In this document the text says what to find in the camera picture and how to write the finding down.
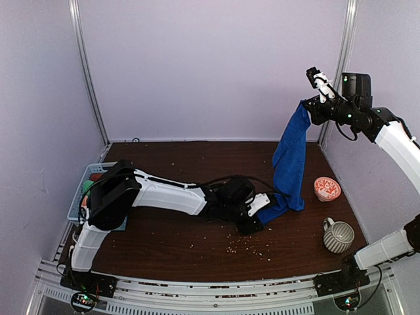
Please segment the orange bunny pattern towel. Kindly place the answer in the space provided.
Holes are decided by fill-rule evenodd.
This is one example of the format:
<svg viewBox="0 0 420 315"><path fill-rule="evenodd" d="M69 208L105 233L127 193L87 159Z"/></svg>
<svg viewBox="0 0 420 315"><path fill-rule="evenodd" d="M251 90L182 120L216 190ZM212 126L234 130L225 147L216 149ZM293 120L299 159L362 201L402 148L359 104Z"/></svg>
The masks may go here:
<svg viewBox="0 0 420 315"><path fill-rule="evenodd" d="M86 210L88 208L88 206L87 206L87 200L88 200L88 196L85 196L82 199L81 208L84 209L84 210Z"/></svg>

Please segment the blue towel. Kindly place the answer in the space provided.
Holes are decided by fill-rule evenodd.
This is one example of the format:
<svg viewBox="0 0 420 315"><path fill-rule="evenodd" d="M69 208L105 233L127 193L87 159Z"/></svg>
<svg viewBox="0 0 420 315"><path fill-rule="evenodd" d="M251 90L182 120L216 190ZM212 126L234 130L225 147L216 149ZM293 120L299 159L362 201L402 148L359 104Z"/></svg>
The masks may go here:
<svg viewBox="0 0 420 315"><path fill-rule="evenodd" d="M274 187L287 196L276 194L276 205L257 212L263 225L289 210L302 211L305 208L301 191L306 163L306 131L310 125L308 111L300 101L272 157Z"/></svg>

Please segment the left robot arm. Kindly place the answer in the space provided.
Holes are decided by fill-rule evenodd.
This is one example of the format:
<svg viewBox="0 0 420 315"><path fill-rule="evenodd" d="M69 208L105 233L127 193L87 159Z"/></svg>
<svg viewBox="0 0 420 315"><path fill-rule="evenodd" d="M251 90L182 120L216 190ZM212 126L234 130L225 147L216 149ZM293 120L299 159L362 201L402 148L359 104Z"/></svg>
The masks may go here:
<svg viewBox="0 0 420 315"><path fill-rule="evenodd" d="M242 234L263 225L257 213L270 205L267 193L257 193L253 179L232 175L205 183L185 183L156 177L121 160L98 180L81 186L76 199L76 232L70 249L69 281L80 291L90 290L94 258L106 236L123 224L129 210L153 207L207 219L234 222Z"/></svg>

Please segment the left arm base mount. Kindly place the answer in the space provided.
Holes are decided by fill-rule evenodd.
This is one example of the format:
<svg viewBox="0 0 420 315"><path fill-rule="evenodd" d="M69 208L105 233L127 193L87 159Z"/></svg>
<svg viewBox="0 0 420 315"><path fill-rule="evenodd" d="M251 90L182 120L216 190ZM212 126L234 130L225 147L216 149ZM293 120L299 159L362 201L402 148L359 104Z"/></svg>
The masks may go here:
<svg viewBox="0 0 420 315"><path fill-rule="evenodd" d="M60 285L74 291L70 297L70 306L78 313L86 313L101 303L101 297L114 296L117 278L91 272L67 271L61 277Z"/></svg>

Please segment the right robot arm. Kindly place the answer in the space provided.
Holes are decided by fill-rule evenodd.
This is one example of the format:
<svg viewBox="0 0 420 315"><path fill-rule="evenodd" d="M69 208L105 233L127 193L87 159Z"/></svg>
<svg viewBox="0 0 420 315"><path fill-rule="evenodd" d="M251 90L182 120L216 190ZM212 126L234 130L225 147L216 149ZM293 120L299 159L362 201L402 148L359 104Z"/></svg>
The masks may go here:
<svg viewBox="0 0 420 315"><path fill-rule="evenodd" d="M338 127L348 126L353 135L363 134L418 192L419 144L401 117L386 107L373 106L370 76L344 72L340 91L333 87L323 71L315 67L306 71L306 77L318 93L303 103L311 122L321 125L330 121ZM351 289L361 280L362 272L372 266L418 252L419 217L415 217L397 231L345 258L336 277L337 285L341 289Z"/></svg>

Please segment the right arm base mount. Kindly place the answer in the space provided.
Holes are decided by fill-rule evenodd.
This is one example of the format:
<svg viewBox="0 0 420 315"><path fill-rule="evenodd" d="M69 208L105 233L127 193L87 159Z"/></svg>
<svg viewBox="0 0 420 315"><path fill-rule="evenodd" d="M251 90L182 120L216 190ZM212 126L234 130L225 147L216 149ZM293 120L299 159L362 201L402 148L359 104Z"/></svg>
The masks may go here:
<svg viewBox="0 0 420 315"><path fill-rule="evenodd" d="M369 276L357 275L350 279L341 271L329 274L317 274L314 279L314 287L318 297L332 296L335 306L342 311L356 311L362 305L360 289L370 284Z"/></svg>

